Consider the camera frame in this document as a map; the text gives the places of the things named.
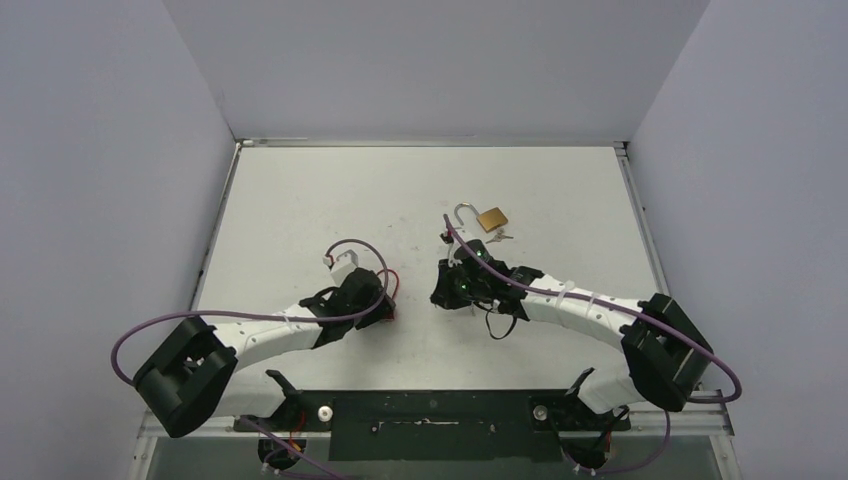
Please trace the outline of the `red cable padlock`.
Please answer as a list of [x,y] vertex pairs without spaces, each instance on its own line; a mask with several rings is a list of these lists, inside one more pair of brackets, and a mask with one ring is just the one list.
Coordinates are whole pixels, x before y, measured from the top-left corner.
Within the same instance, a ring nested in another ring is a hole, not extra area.
[[391,268],[381,269],[376,272],[376,275],[383,280],[383,286],[387,288],[389,298],[382,320],[393,322],[396,318],[396,298],[400,287],[400,277],[397,271]]

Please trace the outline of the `silver keys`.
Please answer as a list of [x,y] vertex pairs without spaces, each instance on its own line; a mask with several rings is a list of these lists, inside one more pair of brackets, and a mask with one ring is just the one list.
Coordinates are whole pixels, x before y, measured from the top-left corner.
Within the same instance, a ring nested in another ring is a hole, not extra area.
[[485,241],[486,244],[499,243],[505,240],[512,240],[513,236],[509,235],[504,228],[495,230],[493,236]]

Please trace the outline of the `large brass padlock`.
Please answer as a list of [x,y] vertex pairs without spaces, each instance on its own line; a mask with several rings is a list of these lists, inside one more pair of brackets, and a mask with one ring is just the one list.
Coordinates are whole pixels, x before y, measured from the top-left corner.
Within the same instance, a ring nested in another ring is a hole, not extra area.
[[498,207],[493,207],[486,211],[479,211],[473,204],[462,202],[457,204],[453,209],[453,216],[461,226],[464,225],[462,212],[465,210],[468,210],[474,215],[475,221],[485,233],[493,233],[498,229],[505,227],[509,223],[506,215]]

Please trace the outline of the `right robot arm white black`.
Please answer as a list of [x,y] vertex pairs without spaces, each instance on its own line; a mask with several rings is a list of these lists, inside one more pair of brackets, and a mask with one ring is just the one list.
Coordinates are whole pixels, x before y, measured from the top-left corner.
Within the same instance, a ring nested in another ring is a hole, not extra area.
[[563,327],[624,357],[609,371],[593,368],[565,402],[568,421],[588,429],[617,407],[647,401],[670,412],[690,402],[712,348],[682,307],[656,293],[648,300],[571,287],[538,269],[508,267],[480,240],[437,264],[432,304],[445,310],[490,306],[514,320]]

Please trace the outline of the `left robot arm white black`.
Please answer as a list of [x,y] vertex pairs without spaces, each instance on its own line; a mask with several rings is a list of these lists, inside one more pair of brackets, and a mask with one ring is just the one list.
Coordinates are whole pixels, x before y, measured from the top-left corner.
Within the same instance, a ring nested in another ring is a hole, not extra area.
[[217,417],[252,416],[286,430],[298,417],[295,388],[280,373],[251,366],[339,341],[394,310],[378,274],[356,267],[268,319],[209,323],[208,312],[183,318],[129,383],[172,438]]

